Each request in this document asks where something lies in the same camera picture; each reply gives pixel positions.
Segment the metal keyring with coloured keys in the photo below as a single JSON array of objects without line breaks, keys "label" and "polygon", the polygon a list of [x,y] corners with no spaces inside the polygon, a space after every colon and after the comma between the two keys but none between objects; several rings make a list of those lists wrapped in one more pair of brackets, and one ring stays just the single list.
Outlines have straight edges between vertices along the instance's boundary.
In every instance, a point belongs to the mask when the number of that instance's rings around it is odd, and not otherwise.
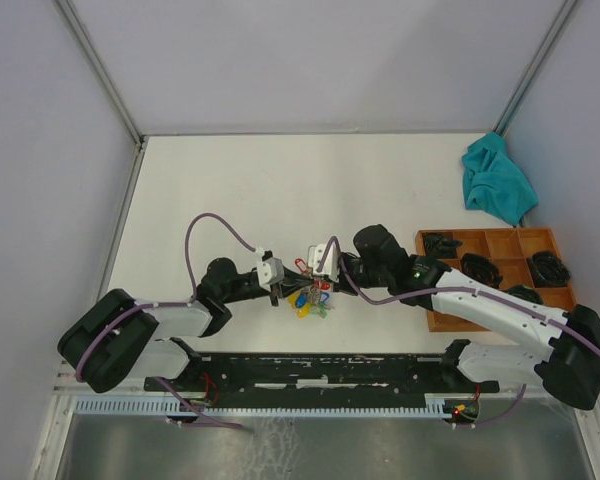
[{"label": "metal keyring with coloured keys", "polygon": [[310,284],[292,293],[287,298],[287,303],[298,318],[314,315],[325,319],[332,310],[331,284],[320,277],[315,277],[312,268],[304,259],[296,258],[294,264],[299,273],[310,280]]}]

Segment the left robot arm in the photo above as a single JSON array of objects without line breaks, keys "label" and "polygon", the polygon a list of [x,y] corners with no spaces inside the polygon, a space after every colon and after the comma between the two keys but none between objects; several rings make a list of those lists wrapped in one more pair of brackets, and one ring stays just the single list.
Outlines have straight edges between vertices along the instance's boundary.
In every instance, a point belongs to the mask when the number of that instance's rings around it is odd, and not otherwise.
[{"label": "left robot arm", "polygon": [[190,359],[185,337],[207,338],[232,318],[232,303],[267,298],[273,306],[300,291],[310,279],[283,266],[269,252],[240,273],[235,263],[213,260],[185,302],[140,302],[113,289],[71,326],[57,350],[74,368],[76,379],[105,393],[132,377],[162,377],[189,390],[201,378],[200,364]]}]

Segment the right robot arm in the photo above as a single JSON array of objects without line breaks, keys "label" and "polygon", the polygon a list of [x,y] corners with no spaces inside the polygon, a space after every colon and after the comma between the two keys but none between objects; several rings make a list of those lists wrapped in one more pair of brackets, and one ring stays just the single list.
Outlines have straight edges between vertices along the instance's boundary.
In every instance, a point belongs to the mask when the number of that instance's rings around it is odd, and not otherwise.
[{"label": "right robot arm", "polygon": [[331,237],[318,267],[336,287],[374,306],[401,303],[467,320],[505,345],[457,340],[438,368],[447,389],[489,381],[537,387],[580,410],[600,395],[600,317],[577,304],[566,311],[487,286],[431,257],[410,255],[381,224],[360,230],[355,254]]}]

